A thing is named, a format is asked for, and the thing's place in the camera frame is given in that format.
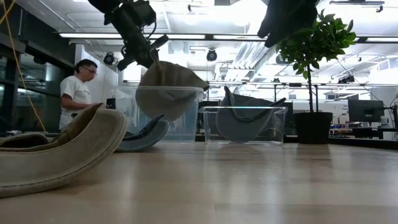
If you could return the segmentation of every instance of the ceiling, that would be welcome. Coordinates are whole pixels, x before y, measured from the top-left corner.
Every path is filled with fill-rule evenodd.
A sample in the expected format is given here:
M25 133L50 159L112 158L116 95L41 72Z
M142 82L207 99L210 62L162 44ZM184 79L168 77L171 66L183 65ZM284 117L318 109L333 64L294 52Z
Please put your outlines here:
M103 15L85 0L17 0L33 15L42 19L59 32L116 32L111 26L103 25ZM267 10L267 1L240 0L231 6L215 6L215 0L176 0L150 1L157 13L158 33L179 34L256 34ZM398 1L384 0L384 10L376 12L379 6L331 5L329 0L320 0L318 10L336 14L348 23L354 19L357 35L398 35ZM148 27L144 32L152 31ZM96 55L105 52L117 53L123 46L120 40L91 40L86 50ZM208 49L216 49L218 59L207 62ZM284 82L304 82L295 77L292 67L276 63L276 55L264 60L267 49L261 43L225 42L225 41L170 41L160 49L162 60L184 60L186 66L193 70L210 70L214 80L252 82L270 82L279 78ZM346 74L346 69L354 71L357 79L368 82L366 77L370 69L387 58L398 57L398 44L356 44L346 49L340 62L321 62L320 69L314 74L316 80L336 83ZM245 71L237 72L236 68Z

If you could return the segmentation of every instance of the clear plastic bin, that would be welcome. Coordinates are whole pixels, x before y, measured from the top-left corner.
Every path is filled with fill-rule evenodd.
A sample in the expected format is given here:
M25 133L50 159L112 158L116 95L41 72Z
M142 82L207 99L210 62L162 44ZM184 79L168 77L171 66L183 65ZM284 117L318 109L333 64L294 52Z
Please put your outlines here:
M252 140L244 142L244 144L283 144L284 142L284 128L285 128L285 114L287 107L268 107L268 106L205 106L200 108L199 113L203 113L203 122L205 129L206 142L227 143L227 140L218 131L216 124L216 115L218 110L231 110L235 109L237 114L245 114L244 110L251 110L251 114L257 114L262 111L267 111L271 116L268 122L259 124L259 134ZM230 126L230 130L237 132L244 132L244 128L238 126Z
M170 100L174 96L188 96L193 100L189 105L184 106L185 112L173 121L169 121L170 128L162 141L195 141L196 126L198 118L198 102L203 99L203 90L195 87L175 87L175 86L129 86L118 87L116 89L116 109L127 116L127 131L138 133L150 120L136 101L137 90L144 95L154 94L164 98L151 98L155 104L162 100ZM165 109L162 114L172 113L173 110Z

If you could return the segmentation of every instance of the man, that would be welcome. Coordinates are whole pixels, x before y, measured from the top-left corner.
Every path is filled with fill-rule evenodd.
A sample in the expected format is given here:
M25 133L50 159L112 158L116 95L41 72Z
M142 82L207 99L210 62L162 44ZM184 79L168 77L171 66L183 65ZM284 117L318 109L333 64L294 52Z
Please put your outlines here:
M66 126L73 118L73 113L92 105L87 82L97 74L97 64L84 59L76 64L75 75L67 77L61 82L61 118L60 129Z

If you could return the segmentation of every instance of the table surface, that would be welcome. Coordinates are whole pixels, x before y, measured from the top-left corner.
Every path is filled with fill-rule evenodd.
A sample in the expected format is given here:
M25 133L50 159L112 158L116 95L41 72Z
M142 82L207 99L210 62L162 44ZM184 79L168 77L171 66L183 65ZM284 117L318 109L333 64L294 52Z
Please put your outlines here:
M398 223L398 153L159 143L61 189L0 199L0 223Z

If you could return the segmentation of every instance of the transparent container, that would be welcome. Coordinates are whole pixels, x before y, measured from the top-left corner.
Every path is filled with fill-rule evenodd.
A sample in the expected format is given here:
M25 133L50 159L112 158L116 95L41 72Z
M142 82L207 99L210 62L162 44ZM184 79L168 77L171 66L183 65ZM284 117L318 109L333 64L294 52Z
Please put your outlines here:
M145 96L143 103L153 114L140 109L136 94ZM116 89L116 109L127 116L127 131L138 133L152 118L164 114L170 128L162 141L195 141L198 118L198 103L203 99L203 89L176 86L124 86Z
M203 113L205 140L206 142L228 143L231 142L225 138L218 130L216 115L219 110L234 109L240 117L252 118L254 114L263 113L266 119L258 119L247 126L245 122L236 122L235 118L228 118L231 122L224 122L227 125L228 132L235 136L245 135L248 130L255 135L250 141L239 142L243 144L276 144L281 145L284 142L285 114L287 107L268 107L268 106L205 106L199 109Z

